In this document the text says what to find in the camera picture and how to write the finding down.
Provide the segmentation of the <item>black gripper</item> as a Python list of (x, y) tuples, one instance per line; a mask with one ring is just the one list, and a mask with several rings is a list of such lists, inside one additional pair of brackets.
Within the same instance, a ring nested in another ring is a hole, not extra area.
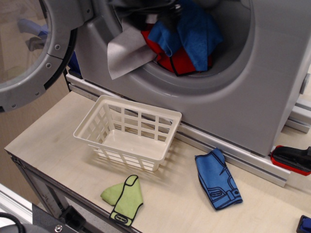
[(107, 0), (122, 17), (130, 15), (157, 15), (172, 33), (177, 32), (182, 6), (177, 0)]

